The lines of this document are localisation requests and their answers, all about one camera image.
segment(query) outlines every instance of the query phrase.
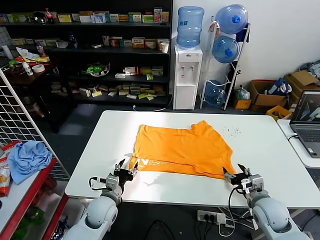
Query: snack bag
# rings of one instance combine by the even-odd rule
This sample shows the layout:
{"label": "snack bag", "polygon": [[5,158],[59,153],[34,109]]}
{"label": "snack bag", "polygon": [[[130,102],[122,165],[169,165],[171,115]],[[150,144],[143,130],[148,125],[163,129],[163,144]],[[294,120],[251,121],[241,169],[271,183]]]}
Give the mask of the snack bag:
{"label": "snack bag", "polygon": [[10,170],[7,156],[0,158],[0,197],[7,196],[9,192]]}
{"label": "snack bag", "polygon": [[10,169],[8,163],[8,154],[20,141],[13,141],[1,149],[4,151],[4,157],[0,158],[0,197],[7,196],[9,192],[10,183]]}

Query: blue towel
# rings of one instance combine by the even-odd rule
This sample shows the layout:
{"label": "blue towel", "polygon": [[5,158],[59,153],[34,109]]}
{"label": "blue towel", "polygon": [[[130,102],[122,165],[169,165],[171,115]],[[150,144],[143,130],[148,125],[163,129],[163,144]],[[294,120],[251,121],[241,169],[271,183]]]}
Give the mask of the blue towel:
{"label": "blue towel", "polygon": [[9,153],[8,163],[11,177],[16,184],[22,183],[35,172],[49,166],[52,153],[39,141],[18,143]]}

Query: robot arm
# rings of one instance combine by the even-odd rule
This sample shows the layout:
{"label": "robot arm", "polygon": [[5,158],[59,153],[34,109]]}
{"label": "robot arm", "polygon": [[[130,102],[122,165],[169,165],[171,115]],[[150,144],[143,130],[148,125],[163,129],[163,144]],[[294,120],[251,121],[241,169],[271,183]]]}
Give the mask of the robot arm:
{"label": "robot arm", "polygon": [[308,240],[290,217],[287,207],[264,190],[264,180],[259,174],[238,164],[242,173],[231,174],[223,168],[224,179],[236,186],[252,208],[253,218],[268,240]]}
{"label": "robot arm", "polygon": [[115,165],[113,174],[106,178],[92,177],[91,180],[104,183],[100,197],[92,200],[80,221],[63,237],[64,240],[101,240],[117,218],[117,206],[122,202],[126,181],[132,181],[138,171],[138,164],[132,170],[121,168],[125,160]]}

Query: white table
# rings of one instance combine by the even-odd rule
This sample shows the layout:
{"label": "white table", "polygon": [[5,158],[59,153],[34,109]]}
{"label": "white table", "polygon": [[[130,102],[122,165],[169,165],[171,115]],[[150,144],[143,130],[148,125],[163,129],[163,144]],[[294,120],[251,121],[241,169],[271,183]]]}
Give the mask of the white table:
{"label": "white table", "polygon": [[[278,120],[277,123],[286,137],[295,133],[289,125],[290,120]],[[320,158],[312,158],[298,138],[292,137],[289,142],[306,168],[320,169]]]}
{"label": "white table", "polygon": [[[320,208],[320,192],[270,116],[169,112],[104,111],[65,189],[74,198],[97,198],[101,191],[90,189],[90,177],[106,177],[124,156],[132,154],[141,124],[189,129],[205,120],[233,149],[237,163],[263,176],[269,194],[289,208]],[[227,206],[233,186],[206,176],[168,172],[138,172],[127,182],[126,202],[178,205]],[[234,194],[233,207],[248,207],[245,198]]]}

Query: water bottle rack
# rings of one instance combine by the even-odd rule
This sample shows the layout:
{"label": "water bottle rack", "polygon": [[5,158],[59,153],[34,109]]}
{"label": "water bottle rack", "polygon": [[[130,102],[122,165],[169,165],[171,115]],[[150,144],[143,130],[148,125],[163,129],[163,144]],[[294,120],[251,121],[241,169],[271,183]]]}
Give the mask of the water bottle rack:
{"label": "water bottle rack", "polygon": [[207,83],[210,83],[210,84],[212,84],[214,86],[217,86],[217,87],[222,87],[222,86],[226,86],[227,84],[231,84],[231,86],[229,88],[229,91],[227,93],[227,96],[226,96],[226,100],[225,100],[224,106],[222,108],[223,110],[226,110],[230,95],[232,93],[232,86],[235,83],[237,75],[241,74],[241,70],[239,69],[240,68],[240,63],[241,63],[241,60],[242,60],[241,56],[242,56],[242,54],[244,52],[247,40],[249,38],[250,25],[251,24],[248,23],[248,26],[246,28],[244,28],[244,30],[246,30],[245,37],[244,37],[244,40],[243,40],[243,44],[240,47],[240,53],[239,53],[239,56],[237,57],[238,60],[237,60],[236,65],[234,66],[232,62],[228,63],[234,69],[234,74],[232,76],[232,80],[229,80],[228,74],[226,74],[225,75],[225,82],[218,85],[218,84],[214,84],[211,80],[208,79],[208,71],[209,71],[210,61],[211,61],[211,58],[214,58],[214,56],[212,55],[212,48],[214,46],[215,39],[217,38],[218,34],[220,34],[220,32],[221,32],[219,24],[216,21],[213,21],[213,19],[212,19],[212,23],[210,24],[209,31],[208,31],[209,34],[208,34],[207,46],[205,48],[205,51],[204,51],[204,54],[203,54],[204,56],[203,56],[203,60],[202,60],[203,61],[203,65],[202,65],[202,70],[201,70],[201,75],[200,75],[200,81],[204,82],[204,83],[203,83],[202,93],[201,93],[201,96],[200,96],[200,100],[201,100],[200,109],[202,109],[203,103],[206,102],[205,91],[206,91]]}

